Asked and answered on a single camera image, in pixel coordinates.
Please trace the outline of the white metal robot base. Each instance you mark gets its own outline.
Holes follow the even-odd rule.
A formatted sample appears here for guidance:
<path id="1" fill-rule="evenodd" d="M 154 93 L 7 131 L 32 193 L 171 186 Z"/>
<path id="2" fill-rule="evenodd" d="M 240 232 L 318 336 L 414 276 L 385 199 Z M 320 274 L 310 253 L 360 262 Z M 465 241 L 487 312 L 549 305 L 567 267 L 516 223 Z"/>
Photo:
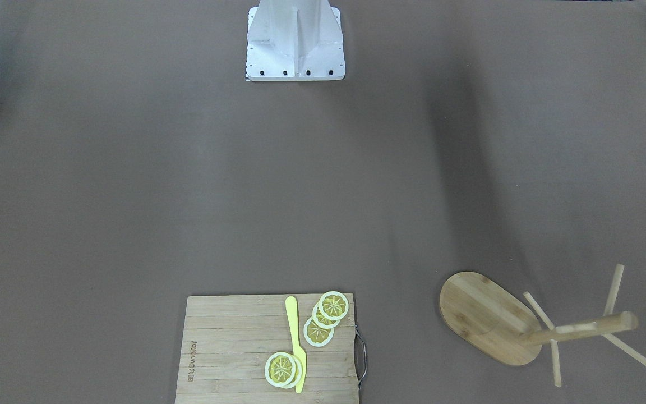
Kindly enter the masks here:
<path id="1" fill-rule="evenodd" d="M 342 80 L 341 13 L 328 1 L 261 1 L 248 10 L 244 77 L 252 82 Z"/>

